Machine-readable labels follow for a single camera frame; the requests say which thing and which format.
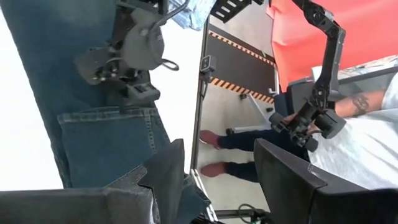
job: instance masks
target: white shirt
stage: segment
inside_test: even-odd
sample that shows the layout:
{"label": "white shirt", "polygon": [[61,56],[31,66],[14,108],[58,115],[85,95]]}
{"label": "white shirt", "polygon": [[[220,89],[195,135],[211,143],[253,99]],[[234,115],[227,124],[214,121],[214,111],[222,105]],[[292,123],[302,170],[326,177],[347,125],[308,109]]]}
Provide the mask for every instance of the white shirt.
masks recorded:
{"label": "white shirt", "polygon": [[398,75],[392,79],[382,110],[349,118],[332,139],[318,140],[311,163],[367,189],[398,188]]}

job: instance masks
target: black mat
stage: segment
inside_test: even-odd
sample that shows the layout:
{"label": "black mat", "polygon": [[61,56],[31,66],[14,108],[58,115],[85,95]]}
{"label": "black mat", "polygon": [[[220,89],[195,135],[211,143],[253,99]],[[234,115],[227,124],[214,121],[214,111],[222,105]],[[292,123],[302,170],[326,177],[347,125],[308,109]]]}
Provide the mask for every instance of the black mat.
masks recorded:
{"label": "black mat", "polygon": [[272,98],[268,88],[275,88],[275,60],[271,56],[212,25],[209,25],[206,54],[216,57],[213,77],[226,84],[219,86],[233,91],[239,88],[231,88],[231,85],[240,86],[252,94],[257,93],[256,98]]}

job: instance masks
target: denim jeans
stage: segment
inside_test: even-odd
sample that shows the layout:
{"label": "denim jeans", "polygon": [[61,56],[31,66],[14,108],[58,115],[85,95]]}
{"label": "denim jeans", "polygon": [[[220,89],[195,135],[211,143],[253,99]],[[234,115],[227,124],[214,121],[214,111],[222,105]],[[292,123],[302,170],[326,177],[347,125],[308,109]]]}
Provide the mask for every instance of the denim jeans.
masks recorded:
{"label": "denim jeans", "polygon": [[[154,104],[120,113],[119,102],[87,84],[73,64],[77,55],[111,38],[116,0],[0,0],[0,6],[64,187],[104,187],[167,148]],[[182,200],[201,202],[193,198]]]}
{"label": "denim jeans", "polygon": [[[229,134],[218,138],[218,145],[223,149],[240,149],[247,152],[254,150],[254,141],[256,139],[265,139],[270,143],[286,150],[293,155],[310,162],[308,151],[305,148],[293,144],[289,139],[289,134],[285,131],[277,133],[276,131],[246,131],[243,133]],[[254,162],[238,164],[235,162],[226,163],[226,173],[237,178],[258,183],[256,166]]]}

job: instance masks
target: white floor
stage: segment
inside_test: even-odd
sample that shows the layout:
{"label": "white floor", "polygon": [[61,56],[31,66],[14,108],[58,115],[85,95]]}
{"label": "white floor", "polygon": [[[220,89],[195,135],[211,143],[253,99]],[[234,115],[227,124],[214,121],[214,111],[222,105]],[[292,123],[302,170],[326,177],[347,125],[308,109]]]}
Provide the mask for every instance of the white floor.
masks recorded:
{"label": "white floor", "polygon": [[[266,4],[258,6],[253,3],[226,24],[214,17],[210,22],[265,53],[273,55],[271,50],[272,19],[266,15]],[[264,109],[272,106],[261,101],[258,103]],[[210,85],[203,102],[201,129],[209,129],[216,134],[225,135],[226,128],[260,125],[260,119],[256,115],[248,99],[240,100],[237,93]],[[247,162],[252,160],[251,152],[217,151],[209,145],[202,143],[199,145],[198,167],[219,161]],[[217,210],[237,209],[242,203],[268,210],[259,184],[239,180],[226,174],[215,178],[202,176],[202,181]],[[220,221],[227,224],[242,223],[239,219]]]}

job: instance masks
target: robotic arm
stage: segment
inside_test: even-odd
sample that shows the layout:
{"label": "robotic arm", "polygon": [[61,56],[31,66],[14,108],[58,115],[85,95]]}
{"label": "robotic arm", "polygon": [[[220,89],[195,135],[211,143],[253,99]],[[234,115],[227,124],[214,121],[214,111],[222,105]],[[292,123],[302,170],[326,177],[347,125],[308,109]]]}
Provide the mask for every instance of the robotic arm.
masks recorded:
{"label": "robotic arm", "polygon": [[327,36],[322,72],[313,86],[312,95],[290,122],[285,122],[283,116],[278,113],[274,113],[269,121],[273,129],[278,132],[287,130],[292,142],[313,152],[317,149],[318,142],[312,138],[313,133],[307,133],[312,122],[315,122],[325,139],[336,136],[346,124],[346,121],[336,114],[333,101],[333,96],[338,93],[337,73],[346,32],[333,20],[333,14],[317,3],[310,0],[293,2],[303,11],[307,22],[322,30]]}
{"label": "robotic arm", "polygon": [[179,70],[176,63],[162,58],[160,27],[188,3],[168,12],[168,0],[118,0],[112,38],[104,47],[76,57],[79,74],[90,85],[101,85],[118,96],[121,106],[158,100],[160,91],[150,83],[149,71],[160,65]]}

